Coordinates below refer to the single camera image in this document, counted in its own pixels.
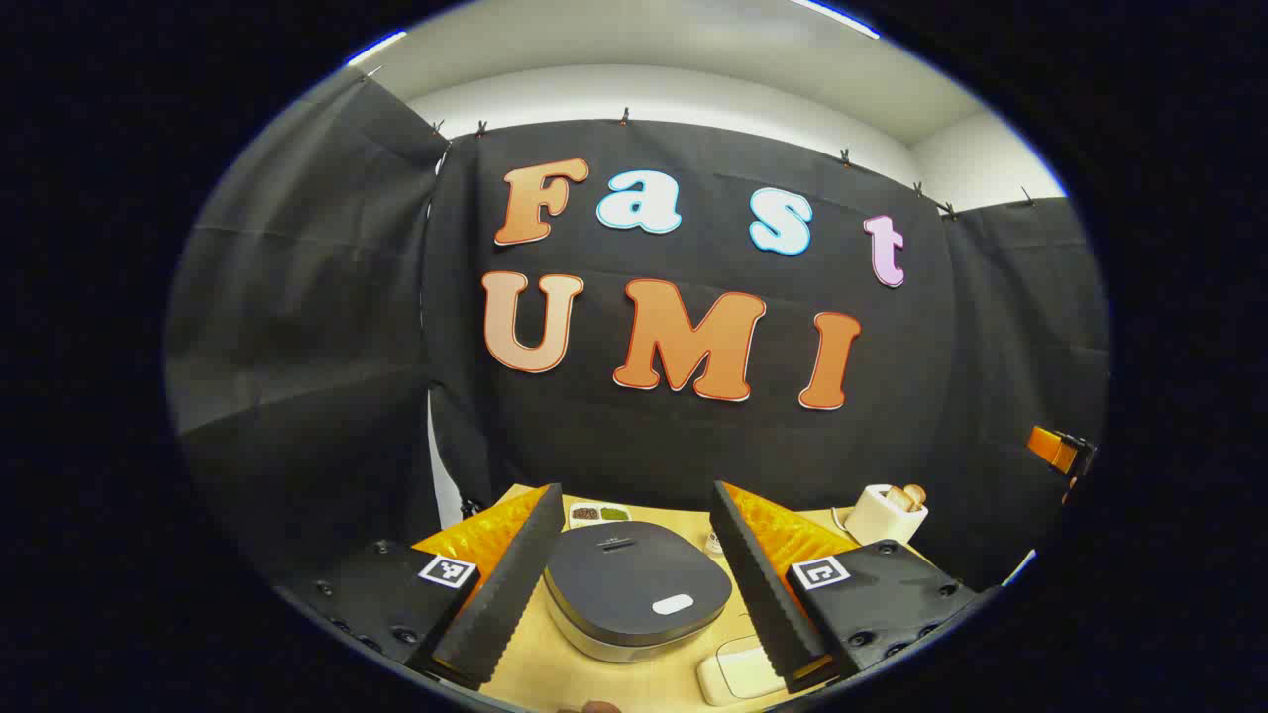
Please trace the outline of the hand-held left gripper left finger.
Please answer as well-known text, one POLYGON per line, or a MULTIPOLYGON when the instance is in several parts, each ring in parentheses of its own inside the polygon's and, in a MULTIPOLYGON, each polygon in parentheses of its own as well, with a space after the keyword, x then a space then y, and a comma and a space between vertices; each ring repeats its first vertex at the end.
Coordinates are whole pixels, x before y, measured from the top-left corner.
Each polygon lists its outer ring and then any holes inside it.
POLYGON ((379 539, 281 584, 380 658, 477 690, 493 677, 566 524, 559 483, 529 490, 415 546, 379 539))

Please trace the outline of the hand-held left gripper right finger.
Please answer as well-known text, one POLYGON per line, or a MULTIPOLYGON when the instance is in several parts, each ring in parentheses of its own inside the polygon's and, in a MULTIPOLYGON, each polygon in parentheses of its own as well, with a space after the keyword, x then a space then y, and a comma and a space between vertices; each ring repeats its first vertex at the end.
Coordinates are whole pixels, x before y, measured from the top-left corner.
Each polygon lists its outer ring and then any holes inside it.
POLYGON ((855 546, 734 483, 713 483, 709 519, 790 693, 902 667, 998 595, 973 590, 902 542, 855 546))

